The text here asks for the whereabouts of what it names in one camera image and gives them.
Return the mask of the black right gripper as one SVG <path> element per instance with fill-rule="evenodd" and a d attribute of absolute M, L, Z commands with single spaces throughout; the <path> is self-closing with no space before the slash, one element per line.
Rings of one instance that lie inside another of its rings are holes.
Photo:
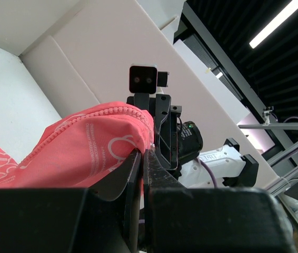
<path fill-rule="evenodd" d="M 150 111 L 154 119 L 155 154 L 166 170 L 176 170 L 196 159 L 203 148 L 203 138 L 193 121 L 181 121 L 182 107 L 171 105 L 171 96 L 134 93 L 127 104 Z"/>

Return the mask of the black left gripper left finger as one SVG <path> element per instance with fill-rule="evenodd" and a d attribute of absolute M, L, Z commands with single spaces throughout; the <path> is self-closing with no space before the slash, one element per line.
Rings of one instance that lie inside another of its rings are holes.
<path fill-rule="evenodd" d="M 134 149 L 92 190 L 89 247 L 96 252 L 137 252 L 142 154 Z"/>

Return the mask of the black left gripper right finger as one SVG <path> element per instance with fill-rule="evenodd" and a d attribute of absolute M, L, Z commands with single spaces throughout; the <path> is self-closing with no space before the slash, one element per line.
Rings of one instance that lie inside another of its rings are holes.
<path fill-rule="evenodd" d="M 148 252 L 295 252 L 277 200 L 258 188 L 191 188 L 147 150 L 143 158 Z"/>

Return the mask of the pink printed hooded jacket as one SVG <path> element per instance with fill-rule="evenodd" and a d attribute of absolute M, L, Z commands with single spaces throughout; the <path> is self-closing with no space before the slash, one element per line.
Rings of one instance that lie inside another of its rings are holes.
<path fill-rule="evenodd" d="M 48 126 L 20 163 L 0 148 L 0 188 L 90 187 L 154 142 L 147 110 L 109 102 Z"/>

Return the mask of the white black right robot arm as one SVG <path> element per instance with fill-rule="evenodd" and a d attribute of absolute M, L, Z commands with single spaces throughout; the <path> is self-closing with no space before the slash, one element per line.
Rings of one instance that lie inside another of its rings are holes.
<path fill-rule="evenodd" d="M 240 154 L 232 138 L 223 146 L 202 152 L 203 138 L 192 121 L 181 121 L 182 108 L 171 104 L 169 95 L 135 93 L 127 103 L 148 110 L 154 119 L 152 153 L 163 169 L 187 188 L 252 187 L 259 163 Z"/>

